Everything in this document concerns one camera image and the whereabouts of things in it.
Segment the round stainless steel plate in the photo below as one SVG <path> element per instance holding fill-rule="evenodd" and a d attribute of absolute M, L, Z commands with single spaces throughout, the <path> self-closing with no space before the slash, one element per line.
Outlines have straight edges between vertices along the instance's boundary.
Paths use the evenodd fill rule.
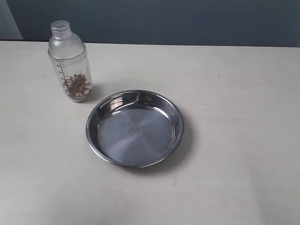
<path fill-rule="evenodd" d="M 148 90 L 125 90 L 100 101 L 86 121 L 86 138 L 104 161 L 124 168 L 155 165 L 176 151 L 185 123 L 168 98 Z"/>

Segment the clear plastic shaker bottle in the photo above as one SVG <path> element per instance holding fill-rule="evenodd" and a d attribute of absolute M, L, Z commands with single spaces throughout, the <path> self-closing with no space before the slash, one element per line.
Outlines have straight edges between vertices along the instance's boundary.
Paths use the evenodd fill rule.
<path fill-rule="evenodd" d="M 92 90 L 86 46 L 67 21 L 52 22 L 51 31 L 48 55 L 61 87 L 71 101 L 84 102 Z"/>

